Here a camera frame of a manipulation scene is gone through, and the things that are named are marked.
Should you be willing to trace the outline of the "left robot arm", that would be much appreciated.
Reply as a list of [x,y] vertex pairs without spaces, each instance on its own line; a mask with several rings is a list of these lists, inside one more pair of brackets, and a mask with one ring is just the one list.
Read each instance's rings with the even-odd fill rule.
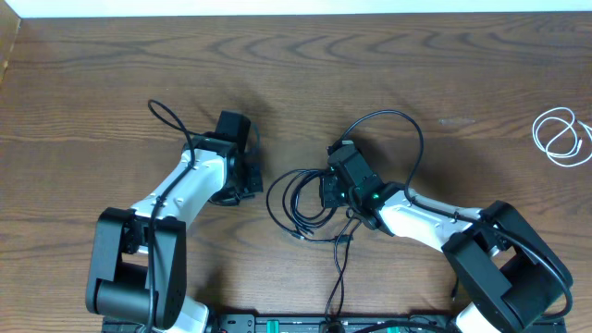
[[208,203],[236,206],[262,191],[246,149],[252,122],[223,111],[193,134],[178,165],[128,209],[108,207],[94,234],[85,305],[130,332],[210,332],[211,310],[187,293],[187,230]]

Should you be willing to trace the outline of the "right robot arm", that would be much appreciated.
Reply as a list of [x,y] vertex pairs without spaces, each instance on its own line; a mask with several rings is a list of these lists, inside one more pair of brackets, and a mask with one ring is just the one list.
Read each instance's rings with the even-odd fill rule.
[[370,229],[419,241],[444,254],[471,302],[452,321],[459,332],[525,332],[558,323],[547,310],[567,295],[565,264],[509,203],[462,208],[385,182],[351,141],[327,149],[325,208],[347,206]]

